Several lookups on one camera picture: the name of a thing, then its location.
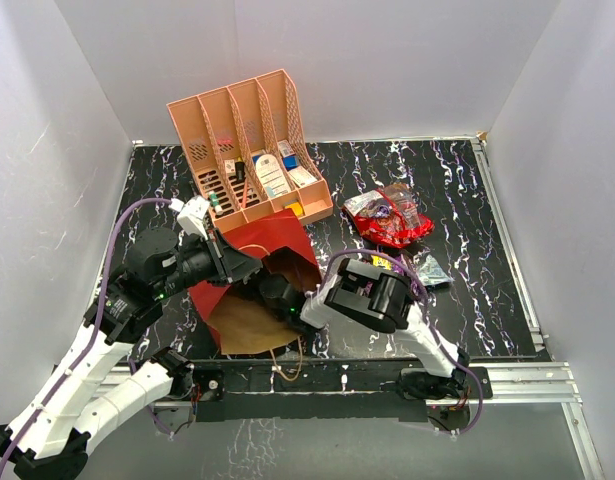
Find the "red brown paper bag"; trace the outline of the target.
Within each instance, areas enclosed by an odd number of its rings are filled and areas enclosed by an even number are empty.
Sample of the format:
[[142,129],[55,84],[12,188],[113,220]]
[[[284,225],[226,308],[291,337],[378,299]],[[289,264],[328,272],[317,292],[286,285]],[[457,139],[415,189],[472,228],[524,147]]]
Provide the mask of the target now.
[[[291,210],[261,218],[224,234],[237,250],[263,263],[262,275],[281,274],[298,292],[312,291],[321,273],[311,241]],[[188,290],[223,355],[267,354],[300,338],[265,305],[255,279],[216,287],[203,281]]]

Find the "yellow snack packet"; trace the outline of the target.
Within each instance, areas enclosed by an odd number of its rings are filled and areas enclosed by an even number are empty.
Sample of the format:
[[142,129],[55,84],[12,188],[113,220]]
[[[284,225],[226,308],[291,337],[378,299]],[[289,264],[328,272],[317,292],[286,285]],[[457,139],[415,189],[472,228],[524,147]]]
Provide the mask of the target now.
[[371,256],[371,262],[372,262],[373,266],[380,267],[380,268],[383,268],[385,270],[392,270],[393,269],[392,262],[390,260],[388,260],[387,258],[383,258],[381,256],[372,255]]

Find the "red snack packet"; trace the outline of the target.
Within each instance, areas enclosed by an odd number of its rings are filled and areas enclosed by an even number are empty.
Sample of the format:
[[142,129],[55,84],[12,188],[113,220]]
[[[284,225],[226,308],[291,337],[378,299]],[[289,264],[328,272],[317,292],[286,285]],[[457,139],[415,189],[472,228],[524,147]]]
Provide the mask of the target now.
[[418,212],[409,187],[403,183],[349,198],[343,210],[363,239],[382,247],[404,249],[434,230],[433,221]]

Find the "silver grey snack packet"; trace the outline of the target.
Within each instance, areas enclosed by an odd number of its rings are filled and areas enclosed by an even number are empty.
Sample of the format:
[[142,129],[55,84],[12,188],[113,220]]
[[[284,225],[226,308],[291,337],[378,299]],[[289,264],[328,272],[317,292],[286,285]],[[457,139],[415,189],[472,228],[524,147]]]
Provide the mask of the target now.
[[437,287],[453,282],[432,255],[427,255],[417,266],[417,275],[425,287]]

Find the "purple snack packet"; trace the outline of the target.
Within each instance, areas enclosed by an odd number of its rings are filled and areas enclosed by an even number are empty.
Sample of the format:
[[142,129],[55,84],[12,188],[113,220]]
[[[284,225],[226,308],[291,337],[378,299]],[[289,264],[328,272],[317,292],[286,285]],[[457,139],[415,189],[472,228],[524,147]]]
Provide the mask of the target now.
[[406,278],[411,278],[409,273],[413,273],[415,277],[418,277],[416,273],[416,267],[413,260],[407,254],[400,254],[396,257],[397,263],[392,264],[392,270]]

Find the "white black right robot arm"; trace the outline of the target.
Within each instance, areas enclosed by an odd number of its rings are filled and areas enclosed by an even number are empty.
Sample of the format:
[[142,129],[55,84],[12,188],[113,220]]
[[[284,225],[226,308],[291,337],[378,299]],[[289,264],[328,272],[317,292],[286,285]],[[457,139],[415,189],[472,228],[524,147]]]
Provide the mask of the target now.
[[303,293],[282,273],[260,273],[246,288],[272,317],[312,334],[333,321],[354,321],[408,344],[423,370],[401,376],[401,390],[416,399],[463,399],[469,394],[468,355],[423,319],[411,279],[379,266],[345,258],[324,284]]

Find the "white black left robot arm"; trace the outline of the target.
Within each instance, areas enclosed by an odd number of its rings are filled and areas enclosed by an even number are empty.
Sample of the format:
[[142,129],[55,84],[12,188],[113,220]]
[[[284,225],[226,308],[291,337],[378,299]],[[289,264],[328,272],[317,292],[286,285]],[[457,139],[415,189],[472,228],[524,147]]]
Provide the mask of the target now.
[[21,479],[74,479],[96,446],[152,402],[181,399],[193,387],[190,361],[165,347],[100,398],[113,367],[163,314],[164,300],[201,282],[226,287],[248,281],[259,259],[218,231],[180,242],[158,227],[138,235],[125,262],[102,283],[76,339],[35,399],[0,425],[0,459]]

